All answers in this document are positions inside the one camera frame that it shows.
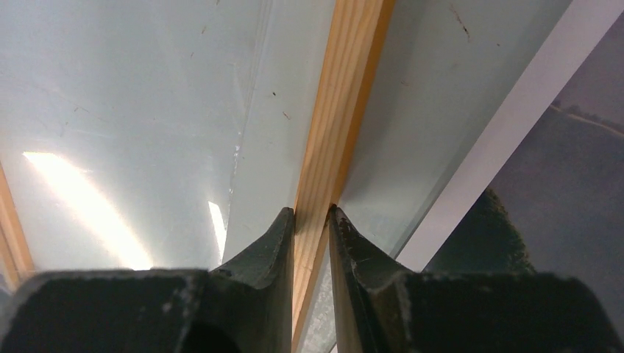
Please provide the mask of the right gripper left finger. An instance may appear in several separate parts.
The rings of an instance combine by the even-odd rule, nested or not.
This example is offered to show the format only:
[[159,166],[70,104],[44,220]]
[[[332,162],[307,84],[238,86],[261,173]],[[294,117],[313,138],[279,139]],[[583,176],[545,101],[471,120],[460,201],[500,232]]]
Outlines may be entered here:
[[1,315],[3,352],[289,352],[294,211],[211,271],[49,271]]

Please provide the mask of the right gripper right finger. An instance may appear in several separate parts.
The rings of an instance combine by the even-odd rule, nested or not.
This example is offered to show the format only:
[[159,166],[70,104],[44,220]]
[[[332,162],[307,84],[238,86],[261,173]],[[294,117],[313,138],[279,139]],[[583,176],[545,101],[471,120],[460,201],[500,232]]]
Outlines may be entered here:
[[621,352],[596,296],[556,274],[415,272],[327,214],[340,352]]

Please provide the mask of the landscape photo print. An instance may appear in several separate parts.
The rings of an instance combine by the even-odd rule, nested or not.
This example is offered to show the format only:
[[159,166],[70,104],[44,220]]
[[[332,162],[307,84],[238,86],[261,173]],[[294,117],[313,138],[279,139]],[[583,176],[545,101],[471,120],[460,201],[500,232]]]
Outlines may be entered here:
[[397,260],[579,278],[623,330],[623,3],[573,1]]

